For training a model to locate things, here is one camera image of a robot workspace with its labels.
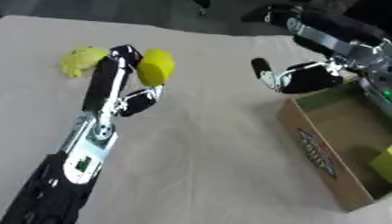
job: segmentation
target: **white tablecloth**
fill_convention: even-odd
[[[276,120],[285,97],[258,82],[273,67],[319,58],[289,37],[229,37],[133,24],[0,20],[0,211],[67,136],[89,75],[61,55],[80,45],[169,50],[176,70],[154,108],[118,119],[115,145],[80,223],[390,223],[391,200],[346,214]]]

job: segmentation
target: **dark floor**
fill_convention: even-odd
[[[155,25],[186,32],[277,35],[284,32],[267,24],[241,23],[240,16],[262,4],[287,1],[213,0],[206,17],[199,16],[198,6],[192,0],[0,0],[0,12],[4,15]]]

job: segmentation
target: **yellow sponge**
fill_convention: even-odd
[[[163,49],[148,49],[136,68],[140,81],[148,87],[155,87],[165,83],[172,75],[174,61],[172,55]]]
[[[376,157],[370,165],[392,184],[392,146]]]

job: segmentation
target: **open cardboard box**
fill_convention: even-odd
[[[370,166],[392,144],[392,122],[355,81],[291,98],[278,119],[303,146],[343,209],[364,207],[392,191]]]

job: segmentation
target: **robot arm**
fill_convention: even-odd
[[[291,66],[282,73],[273,72],[265,59],[252,60],[256,76],[277,92],[297,94],[337,86],[343,82],[343,69],[355,71],[379,87],[387,86],[378,80],[392,72],[392,45],[377,28],[349,18],[332,19],[317,10],[290,4],[261,7],[242,21],[280,26],[294,36],[296,43],[326,57],[326,61]]]
[[[135,48],[124,45],[113,48],[99,62],[83,103],[83,114],[59,151],[48,155],[30,176],[0,223],[76,223],[118,138],[114,118],[144,111],[162,93],[163,83],[121,97],[128,76],[142,60]]]

